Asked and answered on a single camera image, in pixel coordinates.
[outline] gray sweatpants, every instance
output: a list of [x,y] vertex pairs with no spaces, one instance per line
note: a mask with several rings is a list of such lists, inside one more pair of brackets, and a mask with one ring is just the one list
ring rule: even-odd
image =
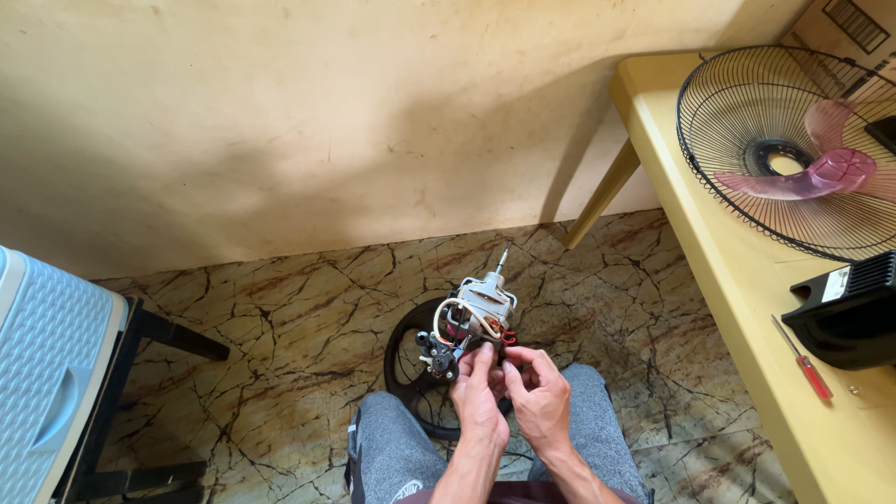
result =
[[[563,376],[573,390],[569,421],[573,446],[606,485],[647,502],[647,487],[619,429],[604,378],[581,364],[566,368]],[[361,401],[349,426],[349,456],[355,461],[352,504],[392,504],[433,488],[448,466],[404,404],[388,392],[374,392]],[[551,481],[537,456],[529,479]]]

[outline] barcode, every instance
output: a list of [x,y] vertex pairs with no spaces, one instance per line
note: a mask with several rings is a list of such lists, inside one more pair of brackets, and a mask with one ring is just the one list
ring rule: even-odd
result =
[[831,0],[824,6],[822,12],[827,14],[853,42],[856,42],[865,54],[874,52],[890,37],[881,25],[874,22],[852,0]]

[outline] fan grill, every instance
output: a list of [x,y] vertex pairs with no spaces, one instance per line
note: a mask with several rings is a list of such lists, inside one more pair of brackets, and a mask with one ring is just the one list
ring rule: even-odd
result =
[[804,126],[806,111],[862,85],[849,96],[858,105],[843,143],[877,162],[863,192],[896,195],[896,156],[865,131],[869,122],[896,115],[896,85],[849,60],[808,49],[759,46],[705,60],[678,96],[678,141],[704,187],[751,227],[815,256],[846,262],[875,256],[896,248],[896,204],[862,193],[766,199],[729,189],[713,176],[778,175],[755,156],[769,141],[813,161],[820,153]]

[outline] person's left hand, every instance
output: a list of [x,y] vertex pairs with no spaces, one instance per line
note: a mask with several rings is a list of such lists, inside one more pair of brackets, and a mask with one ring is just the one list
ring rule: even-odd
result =
[[489,371],[497,363],[495,347],[483,343],[458,363],[461,374],[451,385],[451,399],[461,421],[461,439],[495,443],[502,452],[510,438],[507,420],[498,411],[489,387]]

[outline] yellow plastic table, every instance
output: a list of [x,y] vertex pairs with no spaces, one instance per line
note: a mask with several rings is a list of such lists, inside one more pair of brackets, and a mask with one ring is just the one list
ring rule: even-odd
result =
[[842,264],[763,236],[694,176],[678,146],[676,100],[700,63],[698,54],[622,62],[609,92],[629,140],[563,242],[575,247],[643,164],[799,501],[896,502],[896,369],[844,371],[816,358],[834,397],[815,395],[771,314],[800,306],[790,285]]

